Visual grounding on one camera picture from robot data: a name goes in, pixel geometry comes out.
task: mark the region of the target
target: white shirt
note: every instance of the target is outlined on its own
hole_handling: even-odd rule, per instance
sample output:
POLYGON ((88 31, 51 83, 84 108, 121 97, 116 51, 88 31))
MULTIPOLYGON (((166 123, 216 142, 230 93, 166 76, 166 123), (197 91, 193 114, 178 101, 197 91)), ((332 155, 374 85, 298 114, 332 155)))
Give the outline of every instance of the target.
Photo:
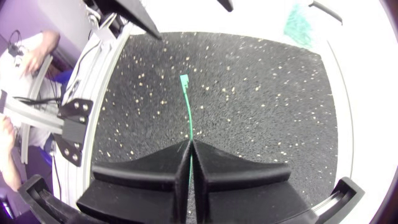
MULTIPOLYGON (((42 33, 39 33, 28 39, 24 39, 21 43, 21 45, 23 46, 21 47, 21 50, 24 52, 24 54, 28 50, 34 50, 42 43, 42 40, 42 33)), ((21 63, 21 59, 22 57, 20 56, 14 58, 12 55, 9 54, 8 50, 6 50, 0 56, 0 89, 6 91, 8 96, 19 96, 26 98, 28 96, 30 87, 35 81, 35 78, 32 76, 32 74, 24 74, 20 76, 22 68, 16 67, 16 64, 21 63)), ((39 93, 41 98, 43 99, 55 98, 54 93, 57 94, 57 97, 60 97, 61 84, 51 82, 49 79, 44 78, 39 93)), ((43 108, 45 109, 46 113, 56 114, 58 111, 56 104, 44 105, 43 108)), ((21 126, 21 121, 18 121, 15 118, 13 119, 12 115, 11 121, 15 127, 21 126)), ((38 146, 43 149, 44 144, 49 136, 50 132, 43 129, 31 127, 29 132, 29 145, 38 146)))

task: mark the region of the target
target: metal bracket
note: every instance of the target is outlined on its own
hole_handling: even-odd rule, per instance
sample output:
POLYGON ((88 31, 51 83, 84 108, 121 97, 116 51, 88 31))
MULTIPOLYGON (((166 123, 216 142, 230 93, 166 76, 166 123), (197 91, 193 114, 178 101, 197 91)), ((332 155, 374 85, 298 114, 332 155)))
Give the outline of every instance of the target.
POLYGON ((59 109, 58 117, 64 120, 61 134, 54 134, 62 156, 77 167, 81 166, 88 117, 93 108, 91 100, 73 99, 59 109))

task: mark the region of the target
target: green object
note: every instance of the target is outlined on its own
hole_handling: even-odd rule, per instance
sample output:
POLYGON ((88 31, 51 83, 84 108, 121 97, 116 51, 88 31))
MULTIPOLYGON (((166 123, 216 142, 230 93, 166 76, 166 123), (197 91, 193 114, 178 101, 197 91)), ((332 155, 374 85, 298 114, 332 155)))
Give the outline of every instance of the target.
MULTIPOLYGON (((182 92, 184 94, 185 102, 187 103, 190 140, 192 141, 193 140, 192 114, 191 114, 191 107, 189 106, 189 100, 188 100, 188 95, 187 95, 189 78, 188 78, 188 75, 180 75, 180 79, 181 79, 182 92)), ((189 166, 189 183, 188 183, 189 185, 191 184, 191 177, 192 177, 192 155, 191 155, 190 166, 189 166)))
POLYGON ((189 100, 188 100, 188 95, 187 95, 189 78, 188 78, 188 75, 181 75, 180 79, 181 79, 182 91, 183 91, 184 97, 185 97, 185 102, 187 103, 187 110, 188 110, 188 116, 189 116, 190 139, 193 140, 192 114, 191 114, 191 107, 189 106, 189 100))
POLYGON ((312 28, 305 17, 305 9, 300 4, 295 4, 287 19, 284 34, 305 48, 312 47, 312 28))

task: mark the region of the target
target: person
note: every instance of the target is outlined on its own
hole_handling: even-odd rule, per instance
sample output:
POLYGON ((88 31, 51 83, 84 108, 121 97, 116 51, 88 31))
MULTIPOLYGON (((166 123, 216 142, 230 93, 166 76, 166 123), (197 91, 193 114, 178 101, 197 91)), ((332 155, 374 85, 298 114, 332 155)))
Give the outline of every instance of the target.
MULTIPOLYGON (((26 40, 14 43, 23 55, 15 56, 9 49, 1 55, 0 89, 6 91, 9 96, 27 97, 36 79, 35 72, 41 67, 46 56, 57 47, 59 40, 58 32, 45 30, 26 40)), ((61 95, 61 84, 45 78, 40 87, 39 96, 53 98, 57 95, 61 95)), ((12 121, 11 118, 0 114, 0 171, 6 184, 13 191, 17 191, 21 186, 21 177, 11 154, 16 139, 14 125, 21 125, 21 122, 12 121)), ((29 145, 43 149, 49 136, 50 133, 46 130, 31 128, 29 145)))
POLYGON ((12 159, 14 143, 15 132, 11 119, 0 114, 0 171, 6 184, 17 191, 21 186, 21 178, 12 159))

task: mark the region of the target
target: black 3d-printed part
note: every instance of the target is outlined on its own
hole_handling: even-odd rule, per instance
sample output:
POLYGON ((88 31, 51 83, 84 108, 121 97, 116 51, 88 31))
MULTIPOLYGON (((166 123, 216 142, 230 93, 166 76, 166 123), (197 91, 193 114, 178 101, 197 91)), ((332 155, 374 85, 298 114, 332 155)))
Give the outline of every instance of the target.
POLYGON ((49 192, 47 184, 39 175, 31 177, 18 192, 41 223, 104 223, 59 201, 49 192))
POLYGON ((38 175, 19 192, 42 223, 185 223, 191 156, 198 223, 339 223, 364 195, 344 177, 309 209, 287 182, 287 165, 189 140, 135 161, 93 166, 95 180, 77 202, 84 214, 51 195, 38 175))
POLYGON ((232 12, 234 7, 231 0, 217 0, 228 12, 232 12))
POLYGON ((185 223, 191 148, 186 140, 135 161, 94 165, 79 209, 107 222, 185 223))
POLYGON ((247 161, 194 141, 198 223, 276 223, 308 210, 286 164, 247 161))
POLYGON ((140 0, 95 0, 103 14, 115 12, 139 26, 156 39, 161 39, 154 21, 149 17, 140 0))

